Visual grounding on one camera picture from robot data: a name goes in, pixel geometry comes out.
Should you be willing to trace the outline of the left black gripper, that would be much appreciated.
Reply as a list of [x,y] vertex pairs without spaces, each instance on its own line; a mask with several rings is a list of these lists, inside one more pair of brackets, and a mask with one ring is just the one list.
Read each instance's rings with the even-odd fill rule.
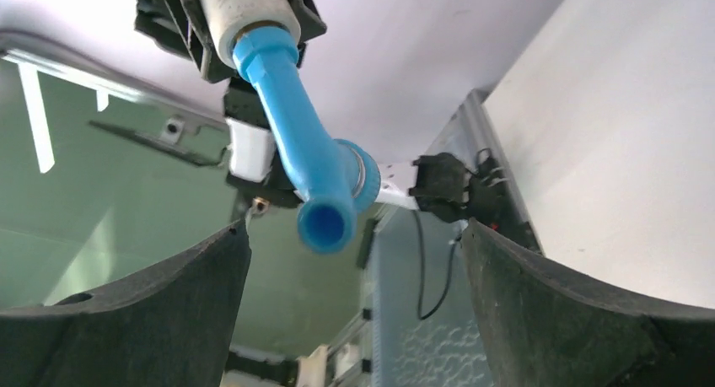
[[[300,62],[306,42],[326,33],[327,25],[313,0],[288,0],[301,28],[298,40]],[[192,60],[209,83],[239,74],[219,59],[200,0],[137,0],[135,30],[163,50]]]

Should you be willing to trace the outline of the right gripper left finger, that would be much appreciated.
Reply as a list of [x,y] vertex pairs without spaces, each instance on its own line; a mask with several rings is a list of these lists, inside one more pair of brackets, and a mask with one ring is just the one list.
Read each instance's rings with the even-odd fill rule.
[[237,221],[56,304],[3,309],[2,385],[219,385],[250,258]]

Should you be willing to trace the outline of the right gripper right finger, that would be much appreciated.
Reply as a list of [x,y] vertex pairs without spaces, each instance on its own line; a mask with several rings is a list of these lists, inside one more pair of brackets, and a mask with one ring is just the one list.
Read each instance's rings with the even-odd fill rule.
[[712,309],[602,282],[477,221],[461,244],[496,385],[713,385]]

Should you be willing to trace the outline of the blue plastic water faucet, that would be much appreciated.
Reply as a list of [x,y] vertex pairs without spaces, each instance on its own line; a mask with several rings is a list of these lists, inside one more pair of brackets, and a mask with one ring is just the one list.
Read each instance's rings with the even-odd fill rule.
[[248,31],[234,46],[233,58],[261,100],[284,171],[303,201],[297,216],[301,240],[319,254],[342,250],[355,235],[358,213],[379,194],[377,164],[322,126],[298,74],[297,45],[286,30]]

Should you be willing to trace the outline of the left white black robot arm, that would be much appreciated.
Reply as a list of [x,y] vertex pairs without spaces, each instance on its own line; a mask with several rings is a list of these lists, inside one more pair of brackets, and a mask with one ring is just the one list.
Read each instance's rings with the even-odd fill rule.
[[260,27],[285,29],[303,55],[327,31],[313,0],[137,0],[135,29],[163,50],[192,60],[202,79],[224,83],[223,115],[233,147],[228,184],[245,197],[285,208],[301,200],[282,167],[259,95],[232,56],[239,38]]

